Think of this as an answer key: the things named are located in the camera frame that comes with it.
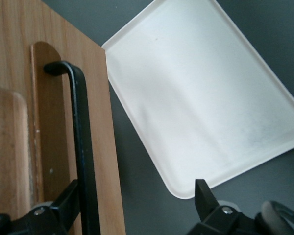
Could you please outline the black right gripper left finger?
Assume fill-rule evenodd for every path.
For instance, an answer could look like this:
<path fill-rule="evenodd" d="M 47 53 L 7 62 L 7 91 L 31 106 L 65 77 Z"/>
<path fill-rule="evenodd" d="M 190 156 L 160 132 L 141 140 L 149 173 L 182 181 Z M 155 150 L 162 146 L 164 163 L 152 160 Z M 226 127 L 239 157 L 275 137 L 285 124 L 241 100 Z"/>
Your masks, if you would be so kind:
<path fill-rule="evenodd" d="M 67 235 L 78 215 L 78 180 L 73 180 L 50 205 L 37 206 L 16 220 L 0 213 L 0 235 Z"/>

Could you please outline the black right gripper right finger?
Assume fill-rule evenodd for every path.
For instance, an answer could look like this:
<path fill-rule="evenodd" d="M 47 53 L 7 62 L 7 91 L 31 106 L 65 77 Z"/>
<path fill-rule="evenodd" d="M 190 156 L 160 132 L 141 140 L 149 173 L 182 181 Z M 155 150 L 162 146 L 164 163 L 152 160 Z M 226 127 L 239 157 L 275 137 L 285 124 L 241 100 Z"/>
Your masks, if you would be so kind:
<path fill-rule="evenodd" d="M 220 205 L 206 181 L 195 180 L 195 206 L 200 218 L 189 235 L 257 235 L 254 220 L 232 206 Z"/>

